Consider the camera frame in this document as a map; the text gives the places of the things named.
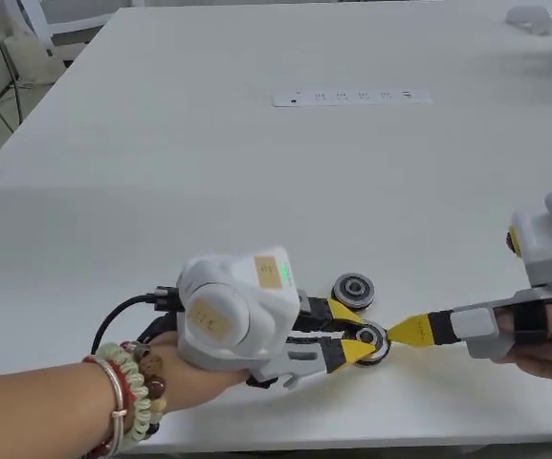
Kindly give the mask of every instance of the white chair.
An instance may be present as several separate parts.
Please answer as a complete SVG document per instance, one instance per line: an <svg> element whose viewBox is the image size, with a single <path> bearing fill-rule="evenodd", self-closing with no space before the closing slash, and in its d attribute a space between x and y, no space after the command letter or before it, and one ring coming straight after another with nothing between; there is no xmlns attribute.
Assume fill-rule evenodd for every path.
<svg viewBox="0 0 552 459"><path fill-rule="evenodd" d="M55 49L53 36L59 33L83 31L86 29L100 27L104 25L110 19L110 17L112 17L114 12L116 12L118 8L144 7L146 2L146 0L123 0L119 2L113 2L115 5L108 12L97 10L94 16L91 16L89 12L89 17L84 17L81 19L66 20L65 18L58 18L56 22L49 22L44 8L47 6L45 4L52 1L53 0L4 0L9 17L16 25L16 27L20 28L21 30L26 29L27 27L26 23L22 24L25 21L17 2L22 5L23 9L25 10L26 17L31 22L33 32L51 52L53 52ZM71 5L77 5L77 3L79 3L77 2L77 0L59 1L69 1Z"/></svg>

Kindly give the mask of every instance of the black strap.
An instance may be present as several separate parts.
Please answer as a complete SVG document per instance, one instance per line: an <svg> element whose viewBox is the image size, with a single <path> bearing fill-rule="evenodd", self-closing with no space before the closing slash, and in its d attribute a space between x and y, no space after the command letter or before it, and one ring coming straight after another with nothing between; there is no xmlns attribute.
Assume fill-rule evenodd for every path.
<svg viewBox="0 0 552 459"><path fill-rule="evenodd" d="M511 310L516 344L541 344L547 341L547 312L543 301L516 304Z"/></svg>
<svg viewBox="0 0 552 459"><path fill-rule="evenodd" d="M155 318L150 325L142 332L138 338L139 342L149 343L159 335L165 332L176 332L178 330L178 320L176 313L167 313L164 316Z"/></svg>

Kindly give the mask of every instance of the table surface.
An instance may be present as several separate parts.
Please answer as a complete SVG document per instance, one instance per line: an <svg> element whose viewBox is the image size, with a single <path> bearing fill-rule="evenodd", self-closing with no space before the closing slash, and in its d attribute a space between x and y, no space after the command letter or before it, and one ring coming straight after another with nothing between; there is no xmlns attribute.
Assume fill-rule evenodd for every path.
<svg viewBox="0 0 552 459"><path fill-rule="evenodd" d="M525 288L504 245L552 190L552 37L466 0L127 10L0 152L0 373L77 361L196 254L281 244L300 287L371 277L385 326ZM297 89L433 103L275 109ZM136 337L138 307L106 338ZM394 346L286 392L239 387L139 450L552 440L552 382Z"/></svg>

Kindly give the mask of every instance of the bracelet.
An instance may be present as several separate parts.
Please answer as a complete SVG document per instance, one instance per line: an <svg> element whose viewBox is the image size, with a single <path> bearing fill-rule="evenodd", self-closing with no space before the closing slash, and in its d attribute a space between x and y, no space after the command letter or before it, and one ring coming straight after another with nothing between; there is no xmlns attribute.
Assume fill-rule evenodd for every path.
<svg viewBox="0 0 552 459"><path fill-rule="evenodd" d="M145 433L145 440L159 431L161 420L167 408L167 400L164 397L166 381L163 379L163 360L161 357L151 354L148 344L137 341L127 341L122 344L127 352L133 354L138 362L140 373L144 376L144 383L148 390L150 401L149 427Z"/></svg>
<svg viewBox="0 0 552 459"><path fill-rule="evenodd" d="M104 344L97 351L97 355L112 361L119 367L135 399L132 408L133 426L124 434L121 443L121 450L131 449L145 438L150 428L150 400L148 388L144 384L144 376L140 373L138 364L134 362L134 355L118 344Z"/></svg>
<svg viewBox="0 0 552 459"><path fill-rule="evenodd" d="M116 398L112 439L82 456L82 459L109 459L154 435L160 427L167 401L163 360L151 354L147 344L126 341L107 343L95 356L83 361L98 364L107 374ZM124 419L133 412L133 426L125 433Z"/></svg>
<svg viewBox="0 0 552 459"><path fill-rule="evenodd" d="M108 361L97 356L90 356L86 359L86 361L96 363L107 375L110 383L112 384L112 389L114 390L116 409L112 411L112 421L114 424L112 440L106 445L101 445L95 448L83 457L94 457L97 454L104 459L110 459L120 451L122 445L122 438L124 435L124 417L127 414L127 410L124 408L124 392L116 371Z"/></svg>

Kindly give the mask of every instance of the metal bearing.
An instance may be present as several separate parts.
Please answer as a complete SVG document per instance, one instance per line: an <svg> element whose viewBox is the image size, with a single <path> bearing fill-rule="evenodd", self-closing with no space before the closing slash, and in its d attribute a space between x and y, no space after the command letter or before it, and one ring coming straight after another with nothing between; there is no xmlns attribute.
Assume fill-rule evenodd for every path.
<svg viewBox="0 0 552 459"><path fill-rule="evenodd" d="M365 275L346 273L335 281L331 295L348 309L360 312L373 303L375 287Z"/></svg>
<svg viewBox="0 0 552 459"><path fill-rule="evenodd" d="M356 339L363 342L368 342L369 344L375 345L377 350L356 362L357 366L374 366L380 363L387 355L390 350L390 341L386 333L386 329L381 327L375 322L366 321L364 327L356 332Z"/></svg>

